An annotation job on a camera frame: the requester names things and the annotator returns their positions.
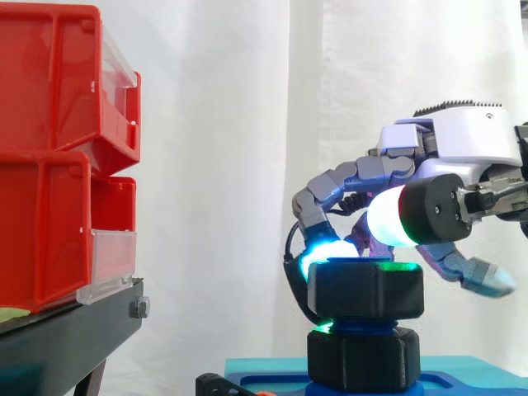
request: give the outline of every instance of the robotic hand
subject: robotic hand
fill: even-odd
[[[305,299],[300,289],[309,263],[325,259],[318,249],[330,245],[347,250],[341,257],[369,248],[371,256],[391,259],[393,246],[415,246],[447,281],[489,297],[510,294],[509,274],[478,258],[466,260],[454,241],[490,215],[521,223],[527,234],[527,176],[528,126],[514,128],[501,105],[444,102],[385,126],[365,157],[315,177],[293,198],[298,223],[286,242],[285,269],[299,306],[318,322],[299,300]],[[351,215],[367,206],[347,242],[338,241],[327,213]],[[295,259],[302,275],[291,264],[297,228],[306,245]]]

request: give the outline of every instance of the blue tray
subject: blue tray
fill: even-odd
[[[277,396],[346,395],[310,383],[306,367],[306,358],[230,359],[226,361],[225,376],[252,392],[268,391]],[[528,378],[474,357],[423,357],[420,381],[400,395],[528,396]]]

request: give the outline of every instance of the red storage bin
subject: red storage bin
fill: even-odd
[[[38,312],[130,287],[135,182],[84,153],[0,152],[0,308]]]
[[[92,6],[0,2],[0,149],[76,150],[94,174],[139,161],[141,80]]]

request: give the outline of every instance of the white curtain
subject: white curtain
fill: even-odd
[[[105,396],[190,395],[226,358],[304,355],[309,324],[281,269],[291,196],[419,107],[473,98],[528,118],[517,0],[92,2],[143,76],[142,162],[124,174],[152,300],[108,360]],[[353,219],[335,224],[344,235]],[[528,375],[528,241],[490,219],[460,246],[519,290],[489,300],[425,268],[427,311],[405,324],[423,354]]]

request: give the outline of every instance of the screw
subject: screw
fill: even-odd
[[[135,301],[134,317],[136,319],[145,319],[150,313],[150,298],[147,296],[138,297]]]

